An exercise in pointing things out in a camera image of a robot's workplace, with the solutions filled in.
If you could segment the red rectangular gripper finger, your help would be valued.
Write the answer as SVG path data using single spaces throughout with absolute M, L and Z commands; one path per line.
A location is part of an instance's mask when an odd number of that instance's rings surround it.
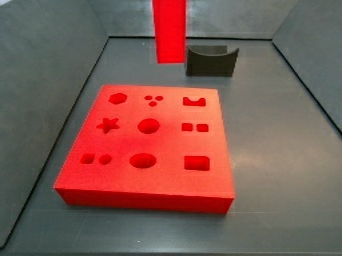
M 187 0 L 153 0 L 157 60 L 183 63 L 186 50 Z

